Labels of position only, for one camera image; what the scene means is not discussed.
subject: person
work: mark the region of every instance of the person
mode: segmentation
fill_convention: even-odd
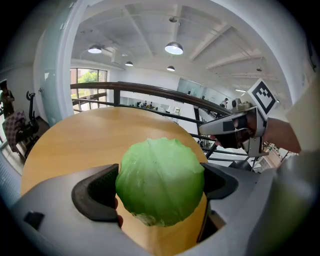
[[[4,118],[7,118],[14,112],[14,106],[12,102],[15,100],[15,97],[12,95],[12,92],[7,88],[7,81],[0,83],[0,89],[2,93],[0,95],[0,103],[3,103],[3,115]]]
[[[220,106],[221,106],[221,107],[224,107],[224,108],[227,108],[227,104],[228,104],[228,98],[225,98],[225,99],[220,103]]]
[[[248,128],[255,133],[257,129],[257,120],[253,115],[247,115]],[[238,120],[233,121],[234,127],[238,127]],[[211,135],[210,138],[214,140],[215,135]],[[273,143],[277,148],[282,148],[293,153],[300,153],[301,147],[299,141],[292,129],[290,123],[275,119],[268,118],[265,132],[262,136],[264,142]],[[221,143],[217,140],[216,145],[221,146]]]

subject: wooden table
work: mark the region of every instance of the wooden table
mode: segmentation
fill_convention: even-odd
[[[179,139],[192,149],[199,162],[207,162],[191,135],[153,112],[108,107],[68,117],[50,128],[33,147],[23,169],[21,194],[52,177],[120,164],[132,144],[162,137]],[[204,195],[192,215],[170,227],[146,226],[118,201],[117,212],[124,220],[122,230],[150,253],[174,255],[196,245],[207,203]]]

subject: chair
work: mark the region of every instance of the chair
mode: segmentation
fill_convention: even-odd
[[[29,123],[25,124],[25,122],[21,119],[16,121],[16,129],[17,129],[17,132],[15,134],[16,143],[21,141],[25,141],[27,143],[29,140],[29,143],[26,145],[26,152],[24,154],[25,158],[28,157],[31,149],[39,139],[39,136],[34,136],[34,134],[36,134],[39,130],[39,124],[35,117],[35,111],[33,110],[35,95],[36,95],[35,93],[29,93],[29,91],[27,91],[26,93],[26,99],[30,101]]]

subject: ceiling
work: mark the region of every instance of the ceiling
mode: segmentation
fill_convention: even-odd
[[[177,22],[170,22],[171,17]],[[171,41],[182,44],[182,55],[171,56],[165,51]],[[93,56],[87,52],[95,44],[105,49],[104,54]],[[115,49],[122,53],[121,64],[111,62]],[[258,78],[263,78],[275,96],[286,101],[279,78],[272,73],[256,45],[225,20],[177,3],[153,1],[100,11],[79,25],[72,57],[123,68],[130,60],[136,67],[150,69],[158,69],[158,62],[174,59],[176,73],[180,64],[196,66],[220,86],[232,91],[248,90]]]

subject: green cabbage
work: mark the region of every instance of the green cabbage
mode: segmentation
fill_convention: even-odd
[[[116,193],[124,207],[147,226],[183,221],[198,206],[204,168],[178,139],[147,139],[132,145],[121,160]]]

